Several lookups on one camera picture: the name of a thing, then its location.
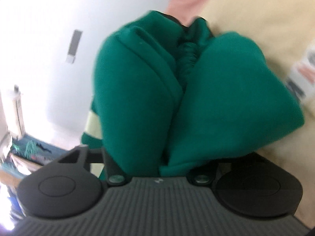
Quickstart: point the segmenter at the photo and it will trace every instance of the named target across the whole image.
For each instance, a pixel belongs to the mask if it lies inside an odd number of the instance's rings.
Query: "beige bedsheet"
[[[315,0],[209,0],[199,15],[215,34],[234,30],[252,38],[281,79],[315,39]],[[315,101],[304,112],[302,128],[259,153],[300,180],[304,194],[296,216],[314,227]]]

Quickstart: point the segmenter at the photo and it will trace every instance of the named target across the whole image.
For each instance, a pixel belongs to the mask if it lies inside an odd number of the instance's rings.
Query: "white logo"
[[[154,180],[154,182],[156,182],[157,184],[162,183],[164,180],[161,178],[158,178],[157,180]]]

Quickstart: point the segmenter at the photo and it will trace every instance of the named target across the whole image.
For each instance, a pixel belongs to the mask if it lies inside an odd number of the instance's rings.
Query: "ribbed gray surface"
[[[309,230],[292,216],[256,221],[223,208],[212,191],[186,178],[134,178],[110,188],[86,213],[64,220],[28,217],[14,236],[302,236]]]

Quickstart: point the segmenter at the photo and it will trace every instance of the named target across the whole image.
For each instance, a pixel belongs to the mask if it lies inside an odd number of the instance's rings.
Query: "screw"
[[[123,181],[125,181],[125,177],[122,175],[114,175],[114,176],[110,176],[108,181],[113,184],[120,184]]]
[[[195,182],[198,184],[206,184],[210,182],[210,178],[206,175],[198,175],[195,177]]]

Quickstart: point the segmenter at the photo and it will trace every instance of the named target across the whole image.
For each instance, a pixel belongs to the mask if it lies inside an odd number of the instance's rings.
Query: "green garment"
[[[106,39],[94,92],[82,143],[104,145],[131,176],[184,176],[304,123],[252,40],[213,37],[202,18],[185,29],[157,11]]]

